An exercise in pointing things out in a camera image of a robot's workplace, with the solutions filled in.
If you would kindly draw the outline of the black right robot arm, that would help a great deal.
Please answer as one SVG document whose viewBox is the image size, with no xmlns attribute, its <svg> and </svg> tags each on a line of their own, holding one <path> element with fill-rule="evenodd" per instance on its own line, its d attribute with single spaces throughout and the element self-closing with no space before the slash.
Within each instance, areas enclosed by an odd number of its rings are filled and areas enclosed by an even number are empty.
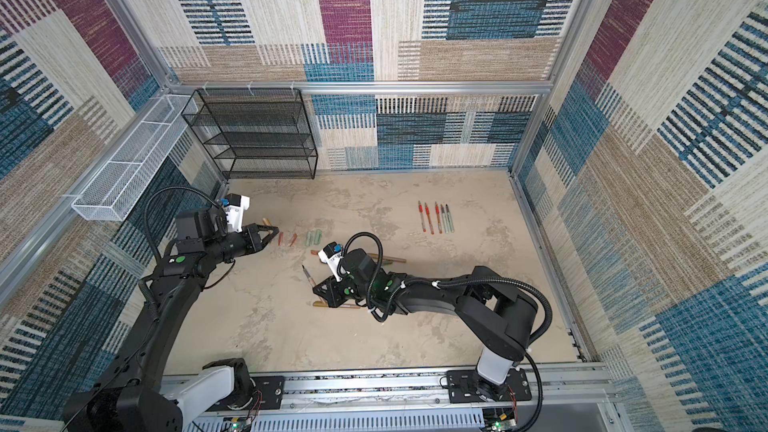
<svg viewBox="0 0 768 432">
<path fill-rule="evenodd" d="M 352 301 L 379 323 L 420 312 L 458 317 L 483 345 L 475 369 L 479 385 L 501 387 L 552 323 L 551 305 L 538 289 L 485 266 L 436 279 L 387 272 L 382 260 L 360 248 L 345 251 L 335 242 L 317 256 L 331 276 L 313 293 L 330 308 Z"/>
</svg>

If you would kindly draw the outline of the light green marker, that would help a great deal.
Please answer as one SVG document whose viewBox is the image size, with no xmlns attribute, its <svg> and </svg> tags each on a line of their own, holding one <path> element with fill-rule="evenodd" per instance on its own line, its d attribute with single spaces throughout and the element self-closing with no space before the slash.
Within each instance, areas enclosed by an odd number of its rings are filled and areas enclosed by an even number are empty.
<svg viewBox="0 0 768 432">
<path fill-rule="evenodd" d="M 455 233 L 454 221 L 448 204 L 445 204 L 445 219 L 447 221 L 450 233 Z"/>
</svg>

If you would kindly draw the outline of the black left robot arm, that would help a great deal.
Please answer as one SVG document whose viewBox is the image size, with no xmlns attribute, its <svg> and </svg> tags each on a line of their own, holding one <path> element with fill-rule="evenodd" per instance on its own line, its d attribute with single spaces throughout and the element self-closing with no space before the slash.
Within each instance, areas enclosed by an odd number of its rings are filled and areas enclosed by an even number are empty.
<svg viewBox="0 0 768 432">
<path fill-rule="evenodd" d="M 145 303 L 112 363 L 88 392 L 74 393 L 63 412 L 67 431 L 181 431 L 214 405 L 242 410 L 256 386 L 244 360 L 207 365 L 192 381 L 164 395 L 161 383 L 179 331 L 222 263 L 262 251 L 275 226 L 228 225 L 219 207 L 179 214 L 174 244 L 139 289 Z"/>
</svg>

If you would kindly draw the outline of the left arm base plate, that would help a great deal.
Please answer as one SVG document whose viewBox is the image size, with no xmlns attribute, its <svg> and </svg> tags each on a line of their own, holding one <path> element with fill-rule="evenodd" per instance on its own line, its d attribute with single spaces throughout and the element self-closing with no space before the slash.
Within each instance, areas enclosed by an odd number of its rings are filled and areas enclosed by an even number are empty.
<svg viewBox="0 0 768 432">
<path fill-rule="evenodd" d="M 246 385 L 237 384 L 229 396 L 214 403 L 207 412 L 278 410 L 284 386 L 284 376 L 252 376 Z"/>
</svg>

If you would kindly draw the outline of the gold marker bottom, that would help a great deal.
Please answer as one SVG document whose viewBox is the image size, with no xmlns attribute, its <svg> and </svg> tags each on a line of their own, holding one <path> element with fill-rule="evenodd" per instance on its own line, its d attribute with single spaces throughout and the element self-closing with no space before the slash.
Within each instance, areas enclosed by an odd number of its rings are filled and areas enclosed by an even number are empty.
<svg viewBox="0 0 768 432">
<path fill-rule="evenodd" d="M 361 309 L 361 307 L 356 304 L 345 303 L 338 306 L 330 306 L 327 302 L 319 301 L 319 300 L 312 302 L 312 306 L 316 308 L 336 308 L 336 309 L 354 309 L 354 310 Z"/>
</svg>

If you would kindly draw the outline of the brown pen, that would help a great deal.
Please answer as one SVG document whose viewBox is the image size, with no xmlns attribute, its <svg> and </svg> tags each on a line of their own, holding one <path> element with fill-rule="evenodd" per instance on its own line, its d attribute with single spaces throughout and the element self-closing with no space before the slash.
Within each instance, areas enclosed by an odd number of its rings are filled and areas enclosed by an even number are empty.
<svg viewBox="0 0 768 432">
<path fill-rule="evenodd" d="M 391 262 L 391 263 L 407 263 L 407 259 L 399 258 L 399 257 L 393 257 L 393 256 L 379 256 L 379 254 L 376 253 L 369 253 L 368 254 L 374 261 L 377 261 L 381 259 L 383 262 Z"/>
</svg>

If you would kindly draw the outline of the light green pen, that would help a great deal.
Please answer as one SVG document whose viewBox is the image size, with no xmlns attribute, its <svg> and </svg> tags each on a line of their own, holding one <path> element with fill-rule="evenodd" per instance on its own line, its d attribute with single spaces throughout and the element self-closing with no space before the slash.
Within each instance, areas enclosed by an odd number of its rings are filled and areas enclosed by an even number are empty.
<svg viewBox="0 0 768 432">
<path fill-rule="evenodd" d="M 437 207 L 439 208 L 439 211 L 440 211 L 439 213 L 440 213 L 440 221 L 442 224 L 442 230 L 444 231 L 444 233 L 449 233 L 450 226 L 449 226 L 448 218 L 446 216 L 445 206 L 444 204 L 439 204 Z"/>
</svg>

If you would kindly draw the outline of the brown pen diagonal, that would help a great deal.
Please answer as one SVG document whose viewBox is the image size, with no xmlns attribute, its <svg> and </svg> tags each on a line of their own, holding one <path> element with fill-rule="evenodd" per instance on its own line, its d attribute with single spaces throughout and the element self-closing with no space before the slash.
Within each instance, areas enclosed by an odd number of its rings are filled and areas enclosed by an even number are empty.
<svg viewBox="0 0 768 432">
<path fill-rule="evenodd" d="M 307 278 L 309 284 L 311 285 L 311 287 L 313 287 L 313 288 L 316 287 L 317 284 L 316 284 L 315 280 L 313 279 L 313 277 L 311 276 L 311 274 L 309 273 L 309 271 L 307 270 L 307 268 L 304 265 L 302 265 L 302 271 L 303 271 L 305 277 Z"/>
</svg>

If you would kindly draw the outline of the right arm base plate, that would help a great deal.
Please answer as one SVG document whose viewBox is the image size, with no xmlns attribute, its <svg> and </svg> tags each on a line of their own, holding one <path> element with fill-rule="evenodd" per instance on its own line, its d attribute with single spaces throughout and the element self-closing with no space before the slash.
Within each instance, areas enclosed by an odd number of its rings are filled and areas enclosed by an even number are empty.
<svg viewBox="0 0 768 432">
<path fill-rule="evenodd" d="M 500 385 L 482 378 L 474 369 L 455 369 L 440 380 L 451 403 L 531 401 L 530 383 L 524 370 L 512 369 Z"/>
</svg>

